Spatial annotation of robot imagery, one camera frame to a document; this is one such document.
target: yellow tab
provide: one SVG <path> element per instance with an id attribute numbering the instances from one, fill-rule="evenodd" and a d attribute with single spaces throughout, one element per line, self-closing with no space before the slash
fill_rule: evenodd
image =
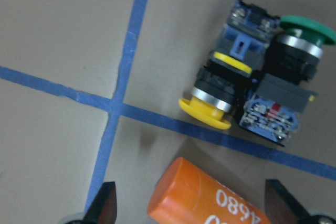
<path id="1" fill-rule="evenodd" d="M 225 63 L 233 66 L 234 68 L 237 68 L 237 69 L 245 72 L 245 73 L 248 73 L 248 74 L 252 73 L 252 68 L 250 68 L 248 65 L 242 63 L 241 61 L 230 57 L 229 55 L 222 54 L 221 52 L 215 52 L 214 57 L 218 60 L 221 60 L 222 62 L 225 62 Z"/>

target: orange battery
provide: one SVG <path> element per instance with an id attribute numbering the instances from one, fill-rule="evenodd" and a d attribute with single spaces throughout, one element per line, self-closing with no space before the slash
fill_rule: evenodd
<path id="1" fill-rule="evenodd" d="M 266 215 L 179 157 L 163 174 L 147 214 L 160 224 L 268 224 Z"/>

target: silver metal ring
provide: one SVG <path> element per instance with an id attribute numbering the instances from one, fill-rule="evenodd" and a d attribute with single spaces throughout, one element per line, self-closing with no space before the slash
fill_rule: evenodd
<path id="1" fill-rule="evenodd" d="M 280 35 L 277 42 L 303 50 L 318 59 L 321 59 L 323 55 L 323 50 L 320 47 L 295 36 Z"/>
<path id="2" fill-rule="evenodd" d="M 220 110 L 223 110 L 225 112 L 229 112 L 232 105 L 227 103 L 227 102 L 224 102 L 218 98 L 215 98 L 214 96 L 204 92 L 203 90 L 201 89 L 198 89 L 196 87 L 194 87 L 192 90 L 191 90 L 191 94 L 197 98 L 199 98 L 200 100 L 204 101 L 204 102 L 207 102 L 213 106 L 215 106 L 216 108 L 220 109 Z"/>

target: blue grid line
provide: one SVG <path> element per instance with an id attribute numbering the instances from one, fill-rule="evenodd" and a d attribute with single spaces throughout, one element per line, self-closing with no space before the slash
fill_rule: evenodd
<path id="1" fill-rule="evenodd" d="M 123 56 L 119 65 L 117 88 L 112 99 L 77 91 L 45 79 L 0 66 L 0 78 L 4 80 L 21 84 L 52 95 L 68 97 L 76 102 L 109 112 L 107 127 L 101 139 L 92 175 L 86 209 L 91 204 L 101 183 L 103 182 L 119 117 L 121 115 L 281 165 L 302 170 L 307 173 L 336 180 L 336 167 L 282 151 L 270 150 L 256 143 L 124 104 L 123 99 L 128 85 L 136 47 L 138 45 L 138 38 L 141 31 L 147 1 L 148 0 L 134 0 L 128 32 L 124 42 Z"/>

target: tiled floor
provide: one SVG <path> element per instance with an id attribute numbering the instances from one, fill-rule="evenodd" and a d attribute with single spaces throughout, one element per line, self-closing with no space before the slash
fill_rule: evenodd
<path id="1" fill-rule="evenodd" d="M 335 0 L 244 1 L 336 29 Z M 335 48 L 304 85 L 320 96 L 286 148 L 235 124 L 210 129 L 177 105 L 232 2 L 1 0 L 0 223 L 57 223 L 103 180 L 117 183 L 118 224 L 155 223 L 148 200 L 178 156 L 260 208 L 265 179 L 277 178 L 336 216 Z"/>

